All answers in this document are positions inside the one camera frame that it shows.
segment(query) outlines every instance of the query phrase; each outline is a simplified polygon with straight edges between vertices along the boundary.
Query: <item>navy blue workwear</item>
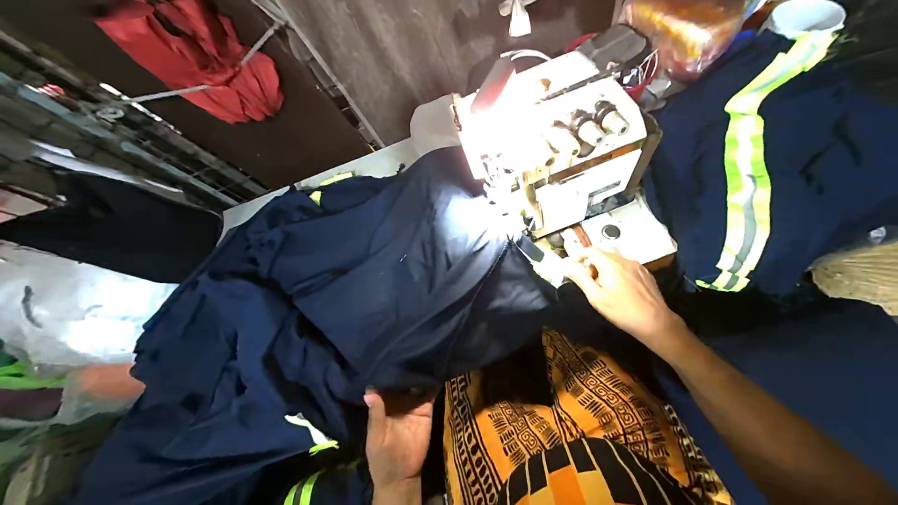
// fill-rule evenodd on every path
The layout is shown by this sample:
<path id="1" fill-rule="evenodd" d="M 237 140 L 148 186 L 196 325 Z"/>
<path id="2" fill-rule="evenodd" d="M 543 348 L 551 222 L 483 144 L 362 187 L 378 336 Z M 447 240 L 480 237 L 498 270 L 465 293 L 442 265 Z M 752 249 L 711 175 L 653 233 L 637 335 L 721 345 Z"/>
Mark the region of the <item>navy blue workwear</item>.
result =
<path id="1" fill-rule="evenodd" d="M 547 285 L 467 172 L 440 149 L 232 230 L 146 324 L 146 391 L 73 503 L 200 503 L 313 445 L 287 414 L 361 443 L 367 386 L 441 385 L 538 341 Z"/>
<path id="2" fill-rule="evenodd" d="M 795 415 L 898 488 L 898 434 L 892 428 L 898 419 L 898 325 L 881 307 L 829 298 L 748 331 L 697 334 Z M 658 377 L 735 501 L 768 503 L 673 372 Z"/>
<path id="3" fill-rule="evenodd" d="M 677 261 L 690 281 L 711 283 L 720 273 L 730 123 L 724 107 L 792 43 L 771 32 L 739 40 L 656 113 L 665 134 L 647 174 L 648 201 L 677 241 Z M 898 223 L 898 107 L 852 89 L 824 60 L 772 91 L 759 113 L 770 238 L 748 287 L 784 294 L 820 256 Z"/>

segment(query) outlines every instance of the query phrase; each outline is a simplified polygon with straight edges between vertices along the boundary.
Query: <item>orange patterned fabric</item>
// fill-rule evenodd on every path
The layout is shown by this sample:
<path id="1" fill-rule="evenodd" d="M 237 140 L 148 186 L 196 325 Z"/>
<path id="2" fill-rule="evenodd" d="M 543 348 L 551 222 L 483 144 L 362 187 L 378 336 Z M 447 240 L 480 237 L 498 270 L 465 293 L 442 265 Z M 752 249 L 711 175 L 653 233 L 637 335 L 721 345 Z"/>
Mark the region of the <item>orange patterned fabric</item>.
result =
<path id="1" fill-rule="evenodd" d="M 719 482 L 706 465 L 699 467 L 684 457 L 682 448 L 689 444 L 678 439 L 665 407 L 607 353 L 573 344 L 552 330 L 543 332 L 542 344 L 554 394 L 552 406 L 514 401 L 485 404 L 483 386 L 502 380 L 488 377 L 492 370 L 446 383 L 444 447 L 452 503 L 506 502 L 507 496 L 504 500 L 500 496 L 507 493 L 504 486 L 516 468 L 553 447 L 590 438 L 611 440 L 643 456 L 673 477 L 671 482 L 683 486 Z M 551 484 L 547 488 L 561 486 L 560 491 L 546 489 L 546 496 L 572 492 L 570 484 L 582 480 L 563 471 L 546 475 Z M 731 501 L 722 485 L 715 491 L 716 501 Z M 573 495 L 565 499 L 578 502 Z"/>

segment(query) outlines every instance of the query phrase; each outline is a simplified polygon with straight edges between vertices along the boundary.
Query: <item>hanging cloth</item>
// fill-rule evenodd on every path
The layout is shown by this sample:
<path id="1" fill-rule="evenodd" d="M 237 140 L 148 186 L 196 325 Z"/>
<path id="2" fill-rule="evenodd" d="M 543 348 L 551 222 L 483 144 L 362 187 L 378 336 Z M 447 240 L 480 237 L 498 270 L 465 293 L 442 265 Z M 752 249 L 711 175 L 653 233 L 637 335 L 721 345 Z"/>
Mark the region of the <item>hanging cloth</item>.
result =
<path id="1" fill-rule="evenodd" d="M 96 24 L 170 89 L 211 86 L 183 97 L 220 120 L 264 120 L 280 110 L 284 95 L 274 61 L 256 53 L 242 64 L 249 50 L 230 19 L 209 12 L 199 0 L 154 6 L 145 17 Z"/>

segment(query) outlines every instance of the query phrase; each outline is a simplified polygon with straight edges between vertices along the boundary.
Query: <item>yellow reflective tape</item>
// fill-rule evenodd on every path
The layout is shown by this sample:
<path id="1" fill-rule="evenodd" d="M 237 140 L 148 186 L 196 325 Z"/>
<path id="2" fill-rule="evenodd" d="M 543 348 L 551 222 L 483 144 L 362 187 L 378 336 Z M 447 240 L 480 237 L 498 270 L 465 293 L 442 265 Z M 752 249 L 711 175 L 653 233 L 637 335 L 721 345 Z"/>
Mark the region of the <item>yellow reflective tape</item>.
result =
<path id="1" fill-rule="evenodd" d="M 832 33 L 807 33 L 787 53 L 779 53 L 724 107 L 730 116 L 724 145 L 726 236 L 717 267 L 720 275 L 703 288 L 740 291 L 758 265 L 770 237 L 770 174 L 764 162 L 762 102 L 775 89 L 814 67 L 835 40 Z"/>
<path id="2" fill-rule="evenodd" d="M 337 443 L 337 440 L 330 440 L 330 441 L 324 442 L 323 444 L 318 444 L 318 445 L 312 447 L 311 449 L 309 449 L 309 454 L 311 456 L 315 456 L 316 454 L 322 452 L 322 450 L 330 449 L 331 447 L 339 448 L 339 444 Z"/>
<path id="3" fill-rule="evenodd" d="M 309 477 L 309 480 L 305 481 L 303 490 L 299 493 L 299 505 L 309 505 L 312 503 L 312 488 L 315 486 L 315 481 L 318 480 L 318 476 L 321 475 L 321 472 L 323 472 L 323 470 L 315 472 Z"/>
<path id="4" fill-rule="evenodd" d="M 293 501 L 296 499 L 296 490 L 299 489 L 299 484 L 303 483 L 303 481 L 299 481 L 295 486 L 290 488 L 290 492 L 286 494 L 286 498 L 284 498 L 284 505 L 293 505 Z"/>
<path id="5" fill-rule="evenodd" d="M 353 175 L 354 174 L 352 172 L 338 173 L 337 175 L 334 175 L 333 177 L 329 177 L 329 178 L 325 179 L 324 181 L 321 181 L 321 184 L 319 184 L 318 187 L 320 188 L 321 186 L 327 186 L 328 184 L 333 184 L 334 182 L 348 179 L 348 178 L 352 177 Z M 312 191 L 312 194 L 309 195 L 309 198 L 311 198 L 312 201 L 315 202 L 317 205 L 321 205 L 321 192 L 320 191 Z"/>

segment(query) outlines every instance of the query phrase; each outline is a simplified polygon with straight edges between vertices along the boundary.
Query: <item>wall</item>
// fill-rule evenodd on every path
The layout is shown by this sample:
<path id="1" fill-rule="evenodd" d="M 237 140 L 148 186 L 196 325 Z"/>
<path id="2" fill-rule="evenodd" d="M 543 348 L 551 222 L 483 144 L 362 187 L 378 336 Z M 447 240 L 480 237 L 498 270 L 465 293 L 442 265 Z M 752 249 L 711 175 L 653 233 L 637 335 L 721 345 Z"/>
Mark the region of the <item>wall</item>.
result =
<path id="1" fill-rule="evenodd" d="M 559 54 L 611 25 L 614 0 L 540 0 L 533 33 L 508 37 L 499 0 L 277 0 L 384 144 L 409 135 L 415 107 L 474 91 L 510 49 Z"/>

